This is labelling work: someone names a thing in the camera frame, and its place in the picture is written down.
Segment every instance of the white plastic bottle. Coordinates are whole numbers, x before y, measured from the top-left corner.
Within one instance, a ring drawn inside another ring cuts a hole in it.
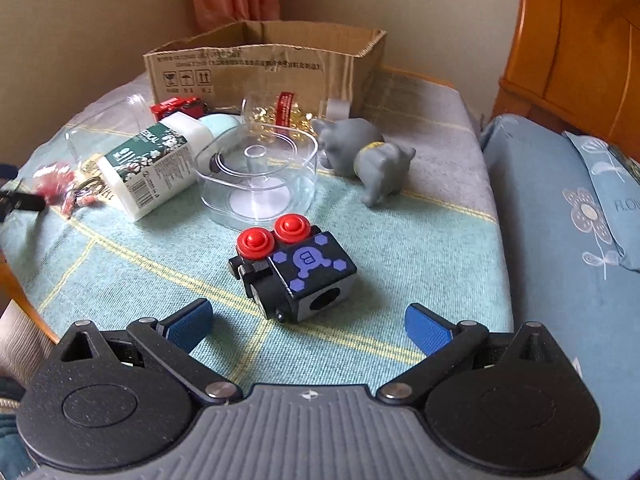
[[[101,157],[98,168],[135,222],[195,182],[195,156],[212,140],[204,124],[176,112]]]

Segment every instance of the elephant ear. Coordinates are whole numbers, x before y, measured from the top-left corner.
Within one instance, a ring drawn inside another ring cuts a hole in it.
[[[334,124],[326,119],[311,119],[311,127],[319,136],[324,130],[331,130],[334,127]]]

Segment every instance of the barcode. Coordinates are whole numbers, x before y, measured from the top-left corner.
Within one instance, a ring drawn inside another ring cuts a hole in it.
[[[149,186],[146,184],[146,180],[143,178],[136,182],[133,186],[129,187],[129,192],[136,201],[136,205],[139,209],[142,209],[149,202],[152,202],[154,196],[151,194]]]

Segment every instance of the gray toy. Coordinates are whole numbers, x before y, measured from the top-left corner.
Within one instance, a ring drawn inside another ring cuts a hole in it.
[[[338,176],[357,176],[366,190],[360,198],[365,206],[400,192],[415,156],[413,148],[385,142],[378,128],[364,119],[313,119],[311,125],[323,150],[320,164]]]

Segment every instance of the black toy block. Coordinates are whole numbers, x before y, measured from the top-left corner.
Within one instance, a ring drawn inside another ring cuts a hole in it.
[[[357,268],[330,232],[300,215],[280,217],[272,232],[243,231],[228,268],[267,319],[300,322],[341,302]]]

